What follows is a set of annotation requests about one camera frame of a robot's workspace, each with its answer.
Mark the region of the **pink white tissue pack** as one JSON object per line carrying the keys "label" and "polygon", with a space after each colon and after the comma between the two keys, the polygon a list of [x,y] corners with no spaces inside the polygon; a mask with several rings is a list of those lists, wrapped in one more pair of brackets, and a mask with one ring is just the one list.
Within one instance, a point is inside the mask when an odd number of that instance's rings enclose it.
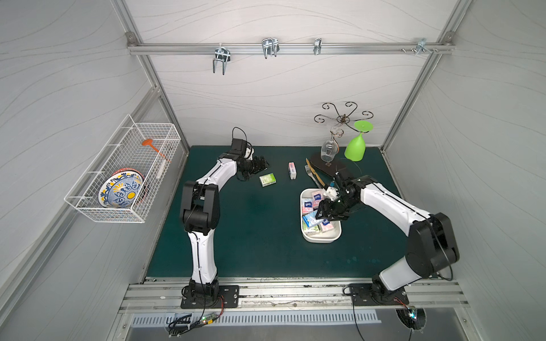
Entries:
{"label": "pink white tissue pack", "polygon": [[334,225],[328,220],[322,220],[319,227],[322,233],[330,232],[335,229]]}

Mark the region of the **light blue tissue pack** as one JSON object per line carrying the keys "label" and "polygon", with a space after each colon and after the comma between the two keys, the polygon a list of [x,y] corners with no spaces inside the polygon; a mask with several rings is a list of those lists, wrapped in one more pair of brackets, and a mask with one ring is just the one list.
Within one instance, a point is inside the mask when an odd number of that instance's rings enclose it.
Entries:
{"label": "light blue tissue pack", "polygon": [[317,217],[317,210],[307,213],[302,217],[302,221],[308,228],[316,227],[323,222],[323,218]]}

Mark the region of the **green white tissue pack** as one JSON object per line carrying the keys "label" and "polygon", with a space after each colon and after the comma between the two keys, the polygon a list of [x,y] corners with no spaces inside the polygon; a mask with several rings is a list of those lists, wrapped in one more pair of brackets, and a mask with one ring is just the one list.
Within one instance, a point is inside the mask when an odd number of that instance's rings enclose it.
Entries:
{"label": "green white tissue pack", "polygon": [[315,225],[313,227],[309,227],[307,225],[304,225],[302,227],[302,231],[304,235],[306,236],[313,236],[315,234],[321,233],[321,228],[318,225]]}

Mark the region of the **white oval storage box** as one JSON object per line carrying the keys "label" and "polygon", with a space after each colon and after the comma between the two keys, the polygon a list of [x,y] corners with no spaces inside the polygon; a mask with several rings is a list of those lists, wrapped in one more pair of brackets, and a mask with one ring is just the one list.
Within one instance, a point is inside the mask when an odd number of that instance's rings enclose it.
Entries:
{"label": "white oval storage box", "polygon": [[341,237],[341,222],[317,213],[319,203],[325,198],[325,190],[318,188],[308,188],[300,193],[300,230],[304,239],[310,243],[330,244]]}

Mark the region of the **pink Tempo tissue pack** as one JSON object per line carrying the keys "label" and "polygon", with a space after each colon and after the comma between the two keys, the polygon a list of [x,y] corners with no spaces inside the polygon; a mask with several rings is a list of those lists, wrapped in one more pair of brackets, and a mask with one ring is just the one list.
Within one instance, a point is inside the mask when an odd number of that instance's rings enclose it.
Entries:
{"label": "pink Tempo tissue pack", "polygon": [[311,199],[312,199],[312,207],[314,209],[317,209],[319,207],[320,202],[324,199],[325,190],[316,190],[311,193]]}

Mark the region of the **pink floral Tempo pack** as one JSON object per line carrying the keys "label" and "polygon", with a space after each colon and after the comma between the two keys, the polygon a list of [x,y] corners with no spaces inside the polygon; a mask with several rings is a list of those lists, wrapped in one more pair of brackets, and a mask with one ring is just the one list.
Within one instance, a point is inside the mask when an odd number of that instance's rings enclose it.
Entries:
{"label": "pink floral Tempo pack", "polygon": [[313,202],[312,198],[303,197],[301,199],[301,214],[307,215],[312,213],[314,211]]}

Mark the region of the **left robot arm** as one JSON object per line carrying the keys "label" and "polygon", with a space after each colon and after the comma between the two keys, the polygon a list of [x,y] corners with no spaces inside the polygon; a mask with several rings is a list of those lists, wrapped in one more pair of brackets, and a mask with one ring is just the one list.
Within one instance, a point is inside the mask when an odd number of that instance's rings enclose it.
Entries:
{"label": "left robot arm", "polygon": [[218,269],[214,258],[214,234],[220,221],[220,191],[234,176],[248,180],[266,170],[265,158],[224,153],[204,176],[183,186],[180,220],[190,243],[193,271],[189,295],[203,301],[220,297]]}

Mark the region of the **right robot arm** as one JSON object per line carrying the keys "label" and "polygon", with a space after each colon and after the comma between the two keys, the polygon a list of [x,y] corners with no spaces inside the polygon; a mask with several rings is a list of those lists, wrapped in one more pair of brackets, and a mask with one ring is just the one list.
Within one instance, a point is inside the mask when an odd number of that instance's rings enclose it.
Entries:
{"label": "right robot arm", "polygon": [[347,220],[352,207],[363,204],[379,212],[405,234],[405,255],[372,279],[369,297],[380,305],[406,303],[402,290],[460,260],[451,220],[443,213],[432,214],[391,193],[370,176],[340,183],[336,199],[322,200],[317,217]]}

